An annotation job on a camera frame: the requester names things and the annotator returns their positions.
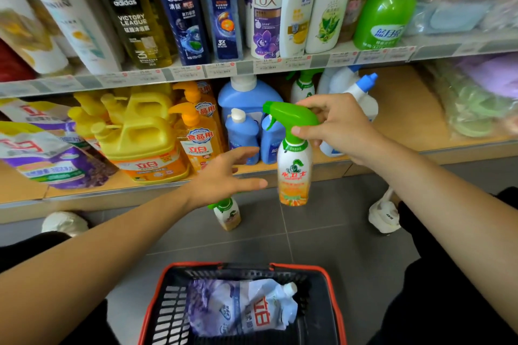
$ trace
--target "black plastic basket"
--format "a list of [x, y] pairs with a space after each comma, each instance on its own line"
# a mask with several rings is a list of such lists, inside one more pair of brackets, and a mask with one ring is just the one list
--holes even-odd
[[[194, 335], [186, 316], [186, 289], [195, 279], [294, 282], [298, 291], [295, 323], [286, 330], [265, 330], [242, 336], [202, 338]], [[162, 273], [140, 332], [139, 345], [192, 344], [346, 345], [346, 330], [331, 279], [318, 266], [271, 263], [249, 268], [226, 263], [182, 262]]]

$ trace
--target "price tag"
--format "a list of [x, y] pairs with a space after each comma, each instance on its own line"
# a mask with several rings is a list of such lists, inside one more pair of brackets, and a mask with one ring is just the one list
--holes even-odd
[[2, 97], [23, 97], [36, 94], [40, 94], [40, 91], [27, 80], [0, 84], [0, 95]]
[[354, 52], [340, 52], [338, 54], [331, 54], [327, 61], [326, 67], [341, 67], [344, 65], [352, 65], [358, 56], [358, 51]]
[[372, 49], [368, 51], [361, 51], [356, 64], [370, 64], [379, 63], [385, 59], [388, 49]]
[[232, 77], [237, 75], [236, 62], [206, 64], [207, 78]]
[[390, 48], [385, 56], [385, 62], [408, 61], [415, 51], [415, 46]]
[[487, 43], [465, 43], [462, 44], [457, 50], [453, 53], [452, 56], [466, 56], [469, 54], [478, 54], [480, 52], [480, 49]]
[[160, 68], [157, 68], [156, 70], [128, 71], [126, 73], [122, 73], [122, 75], [128, 79], [128, 84], [132, 86], [167, 82], [167, 79]]
[[101, 85], [106, 88], [128, 86], [130, 84], [130, 81], [127, 79], [127, 73], [102, 74], [97, 75], [96, 78], [99, 80]]
[[205, 73], [200, 65], [185, 65], [182, 67], [173, 67], [171, 72], [175, 80], [202, 80]]
[[311, 55], [295, 56], [284, 59], [284, 68], [287, 71], [307, 70], [311, 66]]
[[40, 80], [50, 90], [55, 92], [60, 91], [71, 91], [71, 90], [84, 90], [84, 86], [81, 85], [73, 75], [65, 75], [62, 77], [48, 78], [46, 80]]
[[277, 71], [284, 71], [284, 60], [282, 58], [254, 60], [254, 74], [275, 73]]

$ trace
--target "blue detergent bottle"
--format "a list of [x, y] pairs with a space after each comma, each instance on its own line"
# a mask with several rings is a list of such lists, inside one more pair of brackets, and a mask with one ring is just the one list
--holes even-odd
[[182, 65], [211, 62], [200, 0], [161, 0]]
[[261, 160], [265, 164], [275, 164], [277, 162], [277, 151], [282, 143], [282, 140], [286, 138], [286, 129], [284, 126], [276, 121], [269, 130], [268, 126], [271, 123], [271, 115], [264, 118], [261, 125], [263, 129], [263, 135], [261, 138]]
[[[259, 144], [257, 143], [259, 125], [241, 109], [232, 108], [230, 111], [230, 118], [227, 119], [225, 127], [229, 133], [230, 150], [241, 146], [259, 147]], [[258, 161], [259, 153], [254, 157], [247, 159], [247, 165], [255, 165]]]
[[266, 101], [283, 102], [279, 93], [253, 74], [230, 78], [221, 89], [217, 103], [222, 108], [223, 124], [230, 117], [232, 108], [242, 109], [260, 126], [264, 117], [263, 104]]

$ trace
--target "shelf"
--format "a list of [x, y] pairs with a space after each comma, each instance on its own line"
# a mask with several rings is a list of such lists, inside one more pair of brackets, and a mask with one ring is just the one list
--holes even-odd
[[[370, 94], [379, 104], [379, 116], [374, 120], [375, 127], [386, 136], [401, 144], [423, 153], [431, 153], [458, 148], [473, 148], [483, 145], [497, 145], [518, 142], [509, 136], [495, 136], [484, 139], [452, 140], [444, 113], [435, 96], [427, 89], [416, 70], [411, 66], [383, 67], [375, 70], [362, 70], [369, 74], [375, 71], [379, 78], [376, 87]], [[289, 82], [281, 75], [272, 75], [275, 87], [281, 86], [283, 94], [289, 89]], [[314, 152], [314, 167], [319, 169], [326, 165], [349, 165], [347, 156], [330, 158], [323, 155], [319, 149]], [[277, 165], [240, 165], [238, 175], [242, 177], [265, 177], [275, 180]], [[66, 200], [76, 198], [91, 198], [94, 196], [133, 193], [138, 191], [160, 190], [184, 184], [192, 175], [182, 181], [140, 186], [134, 183], [124, 173], [118, 172], [101, 187], [80, 190], [58, 190], [24, 178], [14, 169], [0, 162], [2, 188], [0, 188], [0, 205], [9, 205], [19, 201], [34, 199]]]
[[0, 84], [0, 98], [25, 97], [41, 94], [69, 93], [81, 90], [116, 88], [176, 82], [225, 78], [244, 74], [264, 74], [309, 68], [340, 67], [352, 64], [409, 62], [468, 54], [487, 54], [518, 50], [518, 30], [504, 29], [493, 32], [473, 30], [464, 34], [404, 37], [397, 48], [359, 51], [349, 41], [321, 54], [305, 54], [295, 58], [270, 60], [255, 59], [245, 50], [244, 60], [184, 67], [178, 58], [171, 67], [155, 70], [136, 70], [124, 66], [124, 72], [91, 75], [83, 67], [74, 76], [39, 78]]

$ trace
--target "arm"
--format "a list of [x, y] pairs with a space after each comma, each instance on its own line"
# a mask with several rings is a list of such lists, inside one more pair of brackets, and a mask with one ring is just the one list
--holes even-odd
[[232, 177], [232, 165], [256, 152], [240, 147], [224, 153], [186, 185], [2, 273], [2, 343], [63, 340], [179, 219], [236, 192], [265, 188], [264, 179]]
[[326, 122], [292, 132], [325, 140], [383, 177], [518, 333], [518, 211], [378, 133], [350, 94], [299, 105], [317, 107]]

